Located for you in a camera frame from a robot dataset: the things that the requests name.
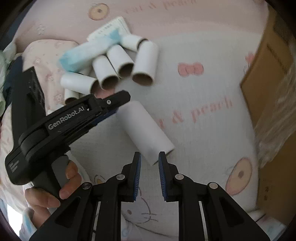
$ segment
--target metal screw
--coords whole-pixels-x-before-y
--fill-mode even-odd
[[[118,174],[117,176],[116,176],[116,179],[117,180],[123,180],[123,179],[125,179],[125,175],[123,175],[123,174]]]
[[[178,179],[178,180],[182,180],[184,178],[184,176],[182,174],[177,174],[175,176],[175,178]]]
[[[82,184],[82,188],[83,189],[89,189],[91,187],[91,184],[90,183],[84,183]]]
[[[217,183],[210,183],[210,188],[212,189],[217,189],[218,188],[218,184]]]

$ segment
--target human hand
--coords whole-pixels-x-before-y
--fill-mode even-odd
[[[66,168],[66,177],[69,181],[59,192],[61,199],[67,199],[81,184],[78,167],[73,161],[70,161]],[[60,206],[60,201],[56,197],[41,188],[26,189],[25,197],[34,210],[32,223],[37,229],[50,217],[47,208]]]

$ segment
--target black handle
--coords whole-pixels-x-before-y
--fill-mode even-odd
[[[63,155],[56,159],[45,171],[41,172],[32,181],[34,187],[42,188],[60,200],[59,191],[68,181],[66,178],[66,168],[68,163],[69,159],[67,155]]]

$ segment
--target clear plastic wrap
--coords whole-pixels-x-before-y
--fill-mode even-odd
[[[256,146],[262,168],[271,162],[296,130],[296,45],[290,45],[293,63],[268,101],[256,126]]]

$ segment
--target cardboard box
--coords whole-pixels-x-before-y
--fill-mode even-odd
[[[254,127],[292,64],[291,38],[292,32],[270,7],[257,54],[241,82]],[[296,133],[259,170],[259,179],[258,207],[288,225],[296,214]]]

